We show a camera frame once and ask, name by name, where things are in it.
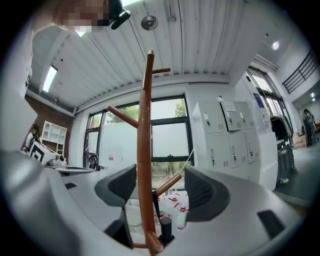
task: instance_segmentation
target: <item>locker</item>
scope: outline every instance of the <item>locker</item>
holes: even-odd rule
[[[209,166],[212,170],[223,172],[230,169],[230,143],[227,134],[208,134],[207,150],[209,155]]]
[[[258,137],[255,130],[246,130],[244,132],[247,148],[248,163],[253,163],[259,158]]]
[[[247,143],[244,132],[234,132],[229,134],[231,167],[237,168],[246,165],[248,153],[246,151]]]
[[[233,104],[233,102],[225,102],[221,101],[225,122],[227,124],[229,131],[239,131],[242,130],[242,120],[240,118],[239,112],[235,109],[235,111],[228,111],[226,108],[226,103]]]
[[[206,134],[226,132],[226,122],[218,101],[202,102],[200,115]]]
[[[242,128],[245,130],[255,128],[251,110],[246,102],[235,102],[234,106],[240,115]]]

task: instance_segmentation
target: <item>white shelf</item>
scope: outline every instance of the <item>white shelf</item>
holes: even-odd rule
[[[44,122],[43,130],[42,130],[42,139],[44,141],[56,143],[55,152],[58,154],[63,155],[65,152],[66,135],[67,135],[67,128],[48,122],[48,121]]]

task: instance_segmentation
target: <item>ceiling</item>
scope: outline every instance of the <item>ceiling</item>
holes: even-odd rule
[[[272,26],[264,36],[257,54],[277,66],[297,29],[290,16],[284,10],[277,8],[273,15]],[[279,43],[277,50],[272,48],[274,42]]]
[[[302,109],[312,103],[311,93],[315,94],[316,101],[320,101],[320,80],[308,91],[302,94],[298,99],[296,99],[293,104],[298,108]]]
[[[150,49],[155,53],[154,69],[171,68],[161,76],[222,74],[232,79],[230,70],[237,56],[242,48],[251,48],[252,40],[245,31],[251,2],[144,0],[125,7],[131,18],[117,30],[105,27],[79,37],[74,31],[49,27],[33,40],[29,90],[50,101],[58,98],[57,104],[72,112],[101,95],[141,81]],[[153,31],[141,27],[147,15],[158,19]],[[242,74],[250,61],[242,64]],[[51,65],[58,72],[45,93],[39,88]]]

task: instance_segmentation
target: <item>black chair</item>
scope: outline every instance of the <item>black chair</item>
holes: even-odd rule
[[[97,154],[93,154],[89,156],[89,168],[91,169],[96,169],[97,163],[98,163],[98,155]]]

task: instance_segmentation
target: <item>cardboard box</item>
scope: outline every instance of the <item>cardboard box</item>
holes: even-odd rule
[[[292,137],[293,140],[293,146],[295,149],[297,148],[305,148],[307,146],[307,137],[306,135],[299,136],[297,133],[295,133]]]

